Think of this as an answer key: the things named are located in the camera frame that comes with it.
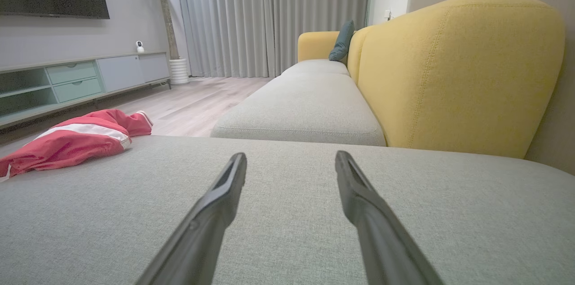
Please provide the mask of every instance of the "wooden floor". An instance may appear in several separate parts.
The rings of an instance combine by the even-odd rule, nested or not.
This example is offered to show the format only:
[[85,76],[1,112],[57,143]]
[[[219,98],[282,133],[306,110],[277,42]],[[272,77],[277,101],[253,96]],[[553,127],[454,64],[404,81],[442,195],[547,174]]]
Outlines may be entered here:
[[[152,135],[209,136],[226,111],[267,84],[271,78],[191,78],[187,85],[159,86],[99,101],[99,108],[117,108],[127,114],[145,111],[154,122]],[[0,131],[0,158],[64,120],[96,111],[94,105],[75,107],[36,120],[13,131]]]

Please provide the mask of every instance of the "yellow fabric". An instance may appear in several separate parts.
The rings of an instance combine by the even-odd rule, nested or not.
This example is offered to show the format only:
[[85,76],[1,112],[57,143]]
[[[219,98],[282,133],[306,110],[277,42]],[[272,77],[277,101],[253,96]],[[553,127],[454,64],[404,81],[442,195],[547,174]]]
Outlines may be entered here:
[[349,75],[353,78],[354,82],[358,83],[359,77],[359,62],[361,60],[361,51],[363,48],[363,42],[375,26],[364,27],[363,29],[356,31],[351,37],[351,44],[349,44],[349,53],[347,53],[347,70]]
[[339,31],[306,32],[297,40],[297,61],[328,59]]
[[390,147],[523,158],[564,43],[540,1],[448,0],[371,29],[358,88]]

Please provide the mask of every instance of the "cabinet top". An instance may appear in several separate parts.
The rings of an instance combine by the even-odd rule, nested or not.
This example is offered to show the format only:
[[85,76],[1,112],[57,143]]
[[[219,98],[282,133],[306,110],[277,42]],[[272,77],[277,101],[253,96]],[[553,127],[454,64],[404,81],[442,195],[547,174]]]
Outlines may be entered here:
[[122,57],[122,56],[135,56],[135,55],[152,55],[155,53],[166,53],[166,52],[165,51],[130,52],[130,53],[121,53],[119,55],[106,55],[106,56],[98,56],[98,57],[66,59],[66,60],[59,60],[57,62],[40,62],[37,64],[23,64],[23,65],[18,65],[18,66],[6,66],[6,67],[0,67],[0,73],[9,72],[9,71],[34,69],[34,68],[42,68],[42,67],[55,66],[55,65],[60,65],[60,64],[64,65],[64,64],[69,64],[72,62],[90,62],[90,61],[93,61],[96,59],[114,58],[114,57]]

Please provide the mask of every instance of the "drawer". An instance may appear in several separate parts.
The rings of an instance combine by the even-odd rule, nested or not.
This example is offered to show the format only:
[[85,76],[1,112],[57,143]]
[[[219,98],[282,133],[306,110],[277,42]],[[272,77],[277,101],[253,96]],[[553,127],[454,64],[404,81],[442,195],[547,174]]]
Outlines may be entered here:
[[98,94],[102,92],[98,78],[91,78],[89,80],[80,80],[78,82],[54,86],[54,92],[58,96],[60,103],[70,101],[88,95]]
[[96,76],[94,62],[79,62],[77,64],[68,64],[63,66],[48,67],[48,75],[52,84],[70,82],[72,80],[81,80]]

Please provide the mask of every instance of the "white cabinet door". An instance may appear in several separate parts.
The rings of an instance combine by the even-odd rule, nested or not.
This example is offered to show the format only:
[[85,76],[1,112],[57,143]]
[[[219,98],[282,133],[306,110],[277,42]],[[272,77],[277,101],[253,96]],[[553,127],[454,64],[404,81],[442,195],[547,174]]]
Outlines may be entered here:
[[166,54],[155,53],[153,55],[140,55],[140,67],[145,82],[161,80],[170,76]]
[[138,56],[104,58],[98,59],[97,62],[106,92],[130,88],[146,82]]

